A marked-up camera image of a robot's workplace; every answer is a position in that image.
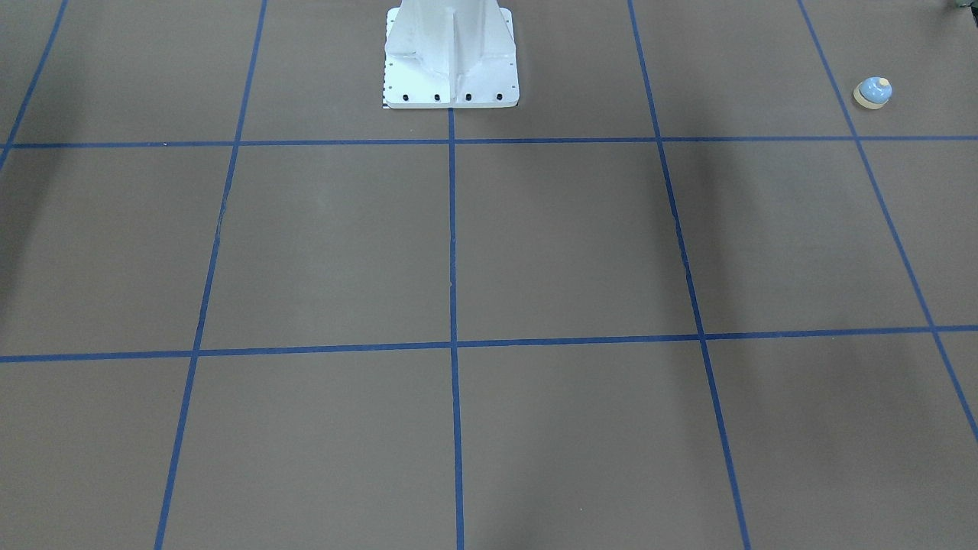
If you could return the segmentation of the brown paper table mat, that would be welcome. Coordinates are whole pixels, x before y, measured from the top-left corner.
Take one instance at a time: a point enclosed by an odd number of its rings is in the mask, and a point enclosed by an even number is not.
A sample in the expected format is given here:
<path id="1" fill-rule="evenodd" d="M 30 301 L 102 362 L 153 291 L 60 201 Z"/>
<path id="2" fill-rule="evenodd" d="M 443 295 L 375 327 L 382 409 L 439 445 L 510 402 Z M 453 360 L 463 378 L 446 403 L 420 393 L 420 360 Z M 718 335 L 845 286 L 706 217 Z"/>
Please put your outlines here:
<path id="1" fill-rule="evenodd" d="M 976 547 L 974 10 L 394 6 L 2 3 L 4 549 Z"/>

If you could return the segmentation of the light blue call bell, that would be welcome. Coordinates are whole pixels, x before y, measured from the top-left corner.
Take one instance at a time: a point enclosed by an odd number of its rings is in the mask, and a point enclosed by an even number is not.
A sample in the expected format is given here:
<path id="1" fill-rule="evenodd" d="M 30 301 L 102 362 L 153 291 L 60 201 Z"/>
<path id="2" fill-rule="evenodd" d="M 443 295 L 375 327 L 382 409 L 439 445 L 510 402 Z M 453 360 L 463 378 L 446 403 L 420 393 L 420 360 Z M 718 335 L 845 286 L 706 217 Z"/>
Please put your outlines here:
<path id="1" fill-rule="evenodd" d="M 891 81 L 882 76 L 871 76 L 853 88 L 853 100 L 865 109 L 881 109 L 893 97 Z"/>

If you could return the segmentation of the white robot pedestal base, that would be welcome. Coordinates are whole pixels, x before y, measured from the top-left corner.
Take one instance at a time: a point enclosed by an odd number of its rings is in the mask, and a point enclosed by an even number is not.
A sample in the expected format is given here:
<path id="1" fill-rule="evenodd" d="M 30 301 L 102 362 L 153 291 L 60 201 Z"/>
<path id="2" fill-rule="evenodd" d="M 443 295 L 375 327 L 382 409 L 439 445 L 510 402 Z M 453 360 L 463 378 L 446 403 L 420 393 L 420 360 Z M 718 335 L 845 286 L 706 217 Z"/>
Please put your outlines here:
<path id="1" fill-rule="evenodd" d="M 497 1 L 402 1 L 385 22 L 385 108 L 520 103 L 513 13 Z"/>

